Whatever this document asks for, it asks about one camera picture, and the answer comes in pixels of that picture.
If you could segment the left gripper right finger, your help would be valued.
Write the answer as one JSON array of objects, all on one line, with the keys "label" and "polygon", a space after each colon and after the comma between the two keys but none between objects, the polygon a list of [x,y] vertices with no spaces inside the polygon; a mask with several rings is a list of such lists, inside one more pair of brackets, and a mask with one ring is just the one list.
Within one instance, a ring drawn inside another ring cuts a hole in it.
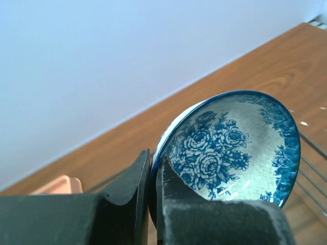
[{"label": "left gripper right finger", "polygon": [[265,201],[208,201],[175,173],[167,154],[156,179],[158,244],[295,244],[282,210]]}]

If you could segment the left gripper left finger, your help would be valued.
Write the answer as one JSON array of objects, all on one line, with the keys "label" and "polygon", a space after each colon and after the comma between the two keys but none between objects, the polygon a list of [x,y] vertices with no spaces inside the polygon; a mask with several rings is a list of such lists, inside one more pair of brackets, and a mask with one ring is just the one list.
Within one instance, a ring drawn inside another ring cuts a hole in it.
[{"label": "left gripper left finger", "polygon": [[1,197],[1,244],[147,244],[150,151],[94,193]]}]

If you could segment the blue floral small bowl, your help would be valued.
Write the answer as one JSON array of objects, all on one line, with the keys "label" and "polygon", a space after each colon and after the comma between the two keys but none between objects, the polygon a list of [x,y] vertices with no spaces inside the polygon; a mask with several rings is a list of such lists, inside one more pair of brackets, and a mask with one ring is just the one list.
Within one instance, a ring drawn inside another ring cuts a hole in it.
[{"label": "blue floral small bowl", "polygon": [[152,158],[149,211],[157,218],[155,183],[164,155],[197,195],[210,201],[262,200],[283,207],[299,170],[299,131],[276,98],[254,90],[222,93],[178,115]]}]

